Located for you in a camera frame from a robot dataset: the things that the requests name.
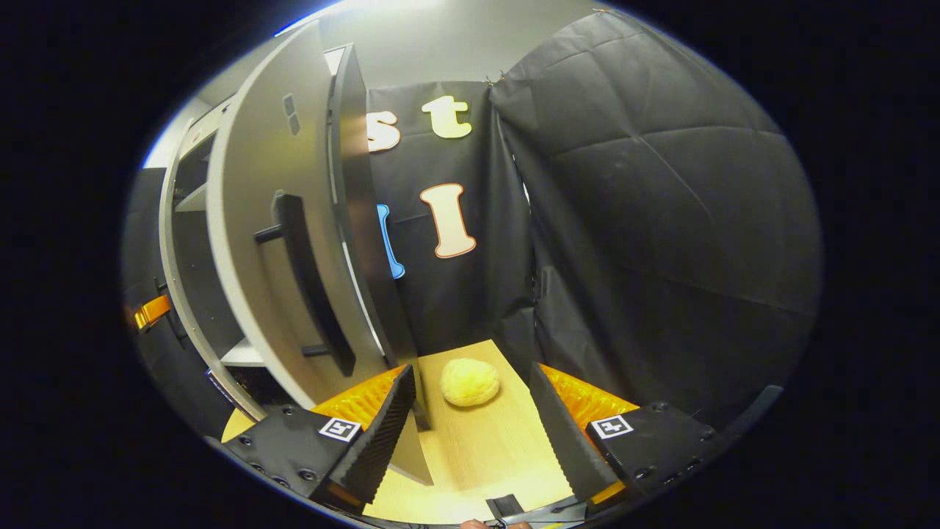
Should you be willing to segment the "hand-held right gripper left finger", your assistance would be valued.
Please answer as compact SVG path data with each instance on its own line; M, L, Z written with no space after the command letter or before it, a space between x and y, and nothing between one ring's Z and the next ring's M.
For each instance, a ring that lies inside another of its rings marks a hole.
M372 503L416 399L403 365L309 411L281 406L220 445L226 456L279 489L341 510Z

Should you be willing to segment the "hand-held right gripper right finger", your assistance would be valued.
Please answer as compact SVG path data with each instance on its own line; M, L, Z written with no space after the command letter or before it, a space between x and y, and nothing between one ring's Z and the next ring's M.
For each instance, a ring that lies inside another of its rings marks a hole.
M545 364L528 389L555 458L588 508L638 505L717 455L717 432L665 402L632 404Z

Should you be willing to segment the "grey double-door shoe cabinet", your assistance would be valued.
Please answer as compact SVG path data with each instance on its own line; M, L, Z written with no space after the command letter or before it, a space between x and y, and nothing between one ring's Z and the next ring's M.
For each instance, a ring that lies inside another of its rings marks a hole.
M188 118L157 220L162 271L209 378L248 418L305 409L417 352L397 294L353 44L276 37Z

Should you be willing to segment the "grey shoe cabinet door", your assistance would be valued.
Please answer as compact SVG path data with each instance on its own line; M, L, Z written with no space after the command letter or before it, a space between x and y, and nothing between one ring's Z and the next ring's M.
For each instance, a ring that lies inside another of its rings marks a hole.
M228 304L270 375L305 409L402 365L417 352L386 250L367 146L367 91L355 44L322 47L295 31L239 87L209 157L209 244ZM273 198L299 195L320 275L355 352L343 376L306 358L320 337L284 241L254 242L275 224Z
M267 412L220 362L245 333L232 314L216 271L207 210L173 211L185 195L207 184L208 156L215 135L182 158L178 154L181 141L172 151L162 178L157 221L162 271L182 331L205 365L204 375L236 409L258 422Z

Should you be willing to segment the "white cabinet shelf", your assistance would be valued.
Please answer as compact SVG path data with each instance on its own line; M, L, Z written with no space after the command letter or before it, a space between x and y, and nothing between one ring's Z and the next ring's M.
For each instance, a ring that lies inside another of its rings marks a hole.
M191 193L185 195L175 206L177 213L205 212L207 210L208 184L199 185Z
M222 365L234 367L254 368L266 366L261 357L261 353L250 344L246 337L241 339L235 346L232 346L230 351L222 355L220 362Z

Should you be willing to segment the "grey cabinet drawer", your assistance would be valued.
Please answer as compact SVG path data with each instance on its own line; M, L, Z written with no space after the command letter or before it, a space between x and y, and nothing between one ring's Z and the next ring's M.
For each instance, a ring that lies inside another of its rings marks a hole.
M231 94L231 96L221 101L215 108L209 110L205 115L201 116L190 125L185 131L184 137L182 137L181 144L179 145L179 157L184 157L216 133L220 126L222 116L224 116L229 105L231 105L236 98L237 95L235 93Z

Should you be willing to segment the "yellow round sponge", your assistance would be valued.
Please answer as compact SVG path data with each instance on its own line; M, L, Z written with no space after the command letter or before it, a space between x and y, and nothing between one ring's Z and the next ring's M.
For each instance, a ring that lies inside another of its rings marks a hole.
M498 371L479 359L451 359L442 370L439 389L450 405L469 408L487 404L501 389Z

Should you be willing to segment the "black backdrop cloth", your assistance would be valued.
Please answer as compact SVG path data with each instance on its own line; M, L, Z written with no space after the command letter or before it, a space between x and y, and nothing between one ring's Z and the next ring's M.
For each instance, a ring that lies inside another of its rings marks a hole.
M788 138L704 57L604 11L498 81L366 91L387 257L417 352L410 429L443 425L433 358L481 342L523 382L545 364L635 405L668 403L724 439L778 402L818 314L818 211ZM144 168L131 188L123 317L158 388L216 436L235 406L175 309L132 329L135 308L168 294L166 170Z

